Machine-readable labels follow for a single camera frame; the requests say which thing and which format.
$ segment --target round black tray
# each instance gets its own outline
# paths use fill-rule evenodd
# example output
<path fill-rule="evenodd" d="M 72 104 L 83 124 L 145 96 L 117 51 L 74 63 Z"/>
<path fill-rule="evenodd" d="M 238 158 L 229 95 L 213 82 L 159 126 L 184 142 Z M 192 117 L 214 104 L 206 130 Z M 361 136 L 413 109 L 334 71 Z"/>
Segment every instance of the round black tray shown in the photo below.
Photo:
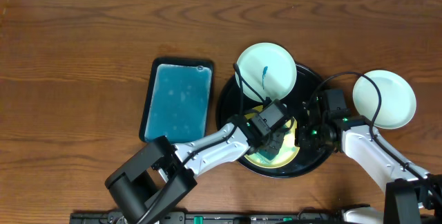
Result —
<path fill-rule="evenodd" d="M 298 126 L 307 124 L 308 117 L 303 111 L 302 102 L 307 102 L 315 90 L 322 82 L 321 77 L 306 66 L 296 64 L 298 72 L 296 83 L 291 92 L 281 100 L 287 105 L 289 114 L 294 116 Z M 232 76 L 221 91 L 216 108 L 216 127 L 220 130 L 231 116 L 238 114 L 240 110 L 240 88 L 236 84 L 235 76 Z M 260 102 L 244 97 L 244 109 L 251 109 L 261 105 Z M 321 165 L 331 154 L 331 151 L 308 151 L 300 149 L 296 157 L 287 165 L 276 169 L 265 169 L 249 162 L 245 157 L 238 161 L 246 168 L 274 178 L 291 178 L 306 174 Z"/>

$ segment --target blue stain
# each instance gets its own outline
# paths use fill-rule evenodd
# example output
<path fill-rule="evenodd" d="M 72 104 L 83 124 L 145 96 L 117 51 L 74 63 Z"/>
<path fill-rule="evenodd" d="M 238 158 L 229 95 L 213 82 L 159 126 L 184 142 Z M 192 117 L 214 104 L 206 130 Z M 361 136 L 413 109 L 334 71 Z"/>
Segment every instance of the blue stain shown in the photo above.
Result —
<path fill-rule="evenodd" d="M 269 68 L 268 66 L 265 66 L 264 70 L 262 71 L 262 89 L 264 89 L 264 77 L 265 77 L 265 74 L 267 73 L 268 68 Z"/>

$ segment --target wooden table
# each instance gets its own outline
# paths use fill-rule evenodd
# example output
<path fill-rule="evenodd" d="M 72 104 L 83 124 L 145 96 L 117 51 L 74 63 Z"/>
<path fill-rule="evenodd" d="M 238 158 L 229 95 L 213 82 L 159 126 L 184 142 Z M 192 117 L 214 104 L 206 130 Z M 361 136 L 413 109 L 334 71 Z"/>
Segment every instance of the wooden table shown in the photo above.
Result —
<path fill-rule="evenodd" d="M 144 144 L 138 130 L 152 61 L 215 62 L 215 104 L 232 63 L 270 41 L 323 77 L 386 69 L 418 102 L 384 137 L 442 173 L 442 0 L 9 0 L 0 29 L 0 222 L 67 223 L 69 213 L 115 206 L 104 180 Z M 348 103 L 356 78 L 331 85 Z M 212 169 L 178 205 L 205 212 L 297 212 L 384 195 L 353 160 L 265 178 L 234 162 Z"/>

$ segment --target round white plate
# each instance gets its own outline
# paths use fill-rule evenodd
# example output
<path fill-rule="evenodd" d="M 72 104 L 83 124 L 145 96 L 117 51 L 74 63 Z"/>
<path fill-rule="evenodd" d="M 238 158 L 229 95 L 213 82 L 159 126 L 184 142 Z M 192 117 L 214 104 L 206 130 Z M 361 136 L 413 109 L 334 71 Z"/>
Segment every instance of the round white plate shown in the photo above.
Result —
<path fill-rule="evenodd" d="M 293 57 L 283 47 L 260 43 L 248 47 L 238 58 L 241 76 L 264 99 L 270 97 L 282 99 L 295 86 L 296 64 Z M 260 98 L 245 84 L 242 85 L 244 94 L 260 102 Z"/>
<path fill-rule="evenodd" d="M 396 129 L 406 125 L 416 112 L 416 96 L 412 87 L 399 75 L 389 71 L 370 71 L 365 74 L 376 83 L 381 92 L 382 104 L 374 125 Z M 359 114 L 369 120 L 378 106 L 378 94 L 364 77 L 353 88 L 353 102 Z"/>

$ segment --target wire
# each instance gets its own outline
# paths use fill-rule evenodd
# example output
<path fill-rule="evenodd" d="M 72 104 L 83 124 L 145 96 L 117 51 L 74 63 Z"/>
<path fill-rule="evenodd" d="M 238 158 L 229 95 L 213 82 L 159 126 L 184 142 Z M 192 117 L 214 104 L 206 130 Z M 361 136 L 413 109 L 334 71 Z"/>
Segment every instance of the wire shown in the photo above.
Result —
<path fill-rule="evenodd" d="M 368 78 L 368 76 L 362 74 L 362 73 L 357 73 L 357 72 L 342 72 L 342 73 L 338 73 L 335 75 L 332 75 L 330 77 L 328 77 L 326 80 L 324 80 L 323 82 L 321 82 L 315 89 L 315 91 L 313 92 L 313 94 L 310 97 L 309 102 L 307 103 L 307 109 L 310 107 L 310 104 L 312 103 L 314 97 L 316 96 L 316 94 L 319 92 L 319 90 L 325 85 L 325 83 L 327 83 L 329 80 L 332 80 L 338 76 L 341 75 L 358 75 L 361 77 L 364 77 L 365 79 L 367 79 L 371 84 L 373 84 L 374 88 L 376 89 L 376 92 L 378 93 L 378 106 L 376 107 L 376 111 L 374 112 L 372 121 L 370 123 L 369 126 L 369 132 L 370 135 L 372 137 L 372 140 L 375 141 L 375 143 L 389 156 L 391 156 L 395 161 L 397 161 L 397 163 L 402 166 L 403 169 L 408 170 L 413 176 L 416 176 L 418 178 L 418 180 L 423 184 L 424 187 L 427 188 L 428 191 L 431 192 L 431 194 L 435 197 L 435 199 L 437 200 L 437 202 L 439 203 L 440 206 L 442 206 L 442 197 L 436 192 L 436 190 L 434 190 L 434 188 L 419 174 L 417 173 L 413 168 L 410 167 L 409 162 L 403 162 L 400 158 L 398 158 L 395 154 L 393 154 L 389 149 L 387 149 L 382 143 L 381 141 L 379 141 L 378 136 L 374 134 L 373 132 L 373 127 L 374 127 L 374 121 L 376 120 L 376 118 L 378 117 L 379 111 L 381 109 L 381 104 L 382 104 L 382 97 L 381 97 L 381 92 L 379 91 L 378 86 L 376 85 L 376 83 L 373 82 L 372 79 Z"/>
<path fill-rule="evenodd" d="M 242 78 L 241 76 L 241 72 L 240 72 L 240 68 L 238 67 L 237 64 L 233 64 L 233 69 L 235 69 L 235 72 L 238 74 L 238 77 L 240 78 L 240 90 L 241 90 L 241 94 L 240 94 L 240 112 L 239 114 L 242 115 L 243 109 L 244 109 L 244 89 L 242 87 L 242 83 L 244 82 L 259 98 L 261 98 L 261 96 L 255 91 L 253 90 L 248 84 L 247 82 L 244 80 L 244 78 Z M 169 190 L 169 188 L 172 185 L 172 182 L 176 179 L 177 175 L 181 174 L 185 169 L 185 165 L 188 161 L 190 161 L 190 159 L 192 159 L 195 155 L 197 155 L 198 153 L 200 153 L 201 151 L 204 151 L 205 149 L 214 147 L 218 144 L 221 144 L 223 142 L 226 142 L 236 131 L 236 129 L 238 128 L 238 126 L 234 126 L 232 131 L 225 137 L 223 137 L 221 140 L 217 141 L 217 142 L 213 142 L 211 144 L 205 145 L 199 149 L 196 149 L 195 151 L 192 151 L 181 163 L 180 167 L 178 168 L 178 170 L 173 174 L 173 176 L 167 181 L 167 183 L 165 184 L 165 186 L 162 188 L 162 190 L 158 193 L 158 196 L 155 198 L 155 200 L 153 200 L 152 204 L 148 207 L 148 210 L 138 219 L 138 221 L 136 222 L 136 224 L 140 224 L 142 223 L 146 217 L 151 213 L 152 209 L 154 207 L 157 206 L 157 204 L 159 203 L 160 199 L 164 196 L 164 194 Z"/>
<path fill-rule="evenodd" d="M 261 100 L 261 102 L 264 104 L 265 103 L 265 100 L 264 100 L 264 98 L 255 90 L 255 89 L 253 89 L 250 85 L 249 85 L 249 83 L 247 83 L 246 82 L 246 80 L 244 80 L 244 78 L 241 76 L 241 73 L 239 73 L 239 71 L 240 71 L 240 67 L 238 67 L 238 65 L 237 64 L 233 64 L 233 69 L 235 69 L 235 72 L 238 74 L 238 78 L 239 78 L 239 80 L 240 80 L 240 82 L 241 81 L 243 81 L 244 82 L 244 84 L 246 84 L 246 86 L 253 92 L 253 93 L 255 93 L 256 94 L 256 96 L 258 96 L 259 98 L 260 98 L 260 100 Z"/>

